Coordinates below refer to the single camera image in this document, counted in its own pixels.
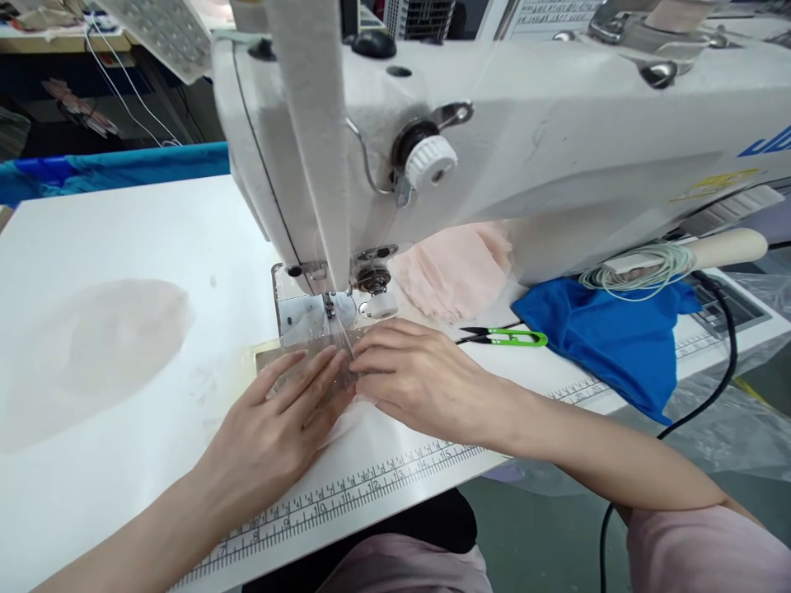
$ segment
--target thread snips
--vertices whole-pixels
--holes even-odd
[[[540,348],[549,343],[549,339],[541,332],[520,331],[518,329],[504,329],[504,328],[478,328],[467,327],[460,328],[461,331],[470,332],[474,334],[462,338],[457,343],[475,342],[487,343],[493,346],[528,346],[529,348]],[[490,338],[489,336],[499,336],[503,338]]]

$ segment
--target pink sleeve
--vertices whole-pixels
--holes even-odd
[[[634,593],[791,593],[791,550],[725,507],[635,509],[626,545]]]

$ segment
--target hand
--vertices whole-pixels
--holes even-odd
[[[411,321],[374,325],[355,345],[349,370],[358,393],[414,430],[448,441],[492,446],[510,413],[510,381],[479,367],[445,334]]]
[[[352,399],[338,393],[318,409],[345,353],[322,350],[271,399],[278,378],[307,352],[271,362],[231,407],[192,470],[193,488],[219,515],[224,535],[275,504],[316,460],[319,447]]]

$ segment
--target yellow label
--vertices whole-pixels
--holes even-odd
[[[690,187],[686,192],[678,196],[678,198],[673,198],[670,201],[680,202],[685,199],[703,198],[707,195],[717,194],[725,188],[740,184],[744,180],[752,177],[759,170],[760,169],[745,169],[742,171],[734,171],[733,173],[723,173],[722,175],[706,177],[704,180],[698,181],[698,183]]]

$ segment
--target white cord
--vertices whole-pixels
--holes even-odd
[[[137,118],[135,118],[134,115],[132,115],[132,112],[129,110],[129,106],[126,105],[126,101],[124,101],[124,98],[121,96],[121,93],[118,91],[118,87],[115,86],[115,83],[113,82],[113,79],[110,78],[110,74],[108,74],[105,71],[105,65],[101,62],[101,60],[99,59],[99,56],[96,55],[96,51],[93,49],[93,45],[91,44],[91,37],[90,37],[89,33],[90,33],[92,27],[93,27],[93,25],[87,25],[86,26],[86,29],[85,29],[85,43],[88,46],[88,49],[93,54],[93,58],[96,60],[96,63],[99,64],[99,72],[101,72],[101,76],[105,79],[105,82],[110,86],[110,89],[115,92],[115,95],[121,101],[121,105],[123,105],[124,109],[126,109],[126,113],[128,113],[129,117],[132,118],[132,121],[134,121],[138,126],[143,128],[146,131],[146,133],[149,136],[151,136],[152,140],[157,143],[157,146],[159,146],[159,148],[161,148],[162,145],[160,144],[159,140],[157,140],[157,137],[154,136],[151,133],[151,130],[149,130],[143,124],[138,122]]]
[[[620,299],[621,301],[641,302],[655,297],[668,284],[678,282],[687,276],[695,265],[695,255],[683,245],[672,243],[651,243],[629,250],[621,256],[645,254],[662,258],[662,263],[651,273],[644,276],[632,278],[632,273],[618,274],[598,265],[589,269],[579,277],[579,283],[585,288],[592,290],[603,290],[607,294]],[[616,294],[616,292],[626,291],[651,291],[648,296],[640,298],[627,298]]]
[[[94,20],[95,20],[95,19],[96,19],[96,14],[95,14],[95,13],[92,13],[92,14],[93,14],[93,17],[94,17]],[[107,47],[109,47],[109,48],[110,48],[110,51],[111,51],[111,52],[113,53],[113,55],[115,56],[115,61],[116,61],[116,62],[118,62],[118,64],[119,64],[119,65],[120,65],[120,67],[121,67],[121,70],[123,70],[123,71],[124,71],[124,75],[126,76],[126,79],[129,81],[129,85],[132,87],[132,90],[134,91],[134,94],[138,96],[138,100],[140,101],[140,104],[141,104],[141,105],[142,105],[142,106],[145,108],[145,110],[146,110],[146,111],[147,111],[147,112],[148,112],[148,113],[149,113],[149,114],[150,114],[150,115],[151,115],[151,116],[152,116],[152,117],[153,117],[153,118],[154,118],[154,119],[157,121],[157,123],[158,123],[158,124],[160,124],[160,125],[161,125],[161,126],[164,128],[164,129],[165,129],[165,131],[166,131],[166,132],[168,132],[168,133],[171,135],[171,143],[175,143],[175,144],[176,144],[176,146],[181,146],[181,142],[179,142],[178,140],[176,140],[176,136],[175,136],[175,134],[174,134],[173,132],[171,132],[171,131],[170,131],[170,130],[167,128],[167,126],[165,126],[165,124],[163,124],[163,123],[162,123],[162,122],[159,120],[159,118],[158,118],[156,115],[154,115],[154,113],[152,113],[152,112],[151,112],[151,110],[148,108],[148,105],[146,105],[146,102],[145,102],[145,101],[143,100],[143,98],[140,96],[140,93],[138,93],[138,89],[137,89],[137,87],[134,85],[134,82],[132,82],[132,78],[129,76],[129,73],[126,71],[126,67],[124,66],[124,63],[121,61],[121,58],[119,58],[119,57],[118,57],[118,54],[115,52],[115,50],[113,49],[113,46],[110,44],[110,42],[109,42],[109,41],[107,40],[107,38],[105,37],[105,34],[101,32],[101,28],[100,28],[99,26],[97,26],[97,27],[96,27],[96,32],[97,32],[97,33],[99,34],[99,36],[100,36],[100,37],[101,37],[101,38],[104,40],[104,42],[105,42],[105,44],[107,45]]]

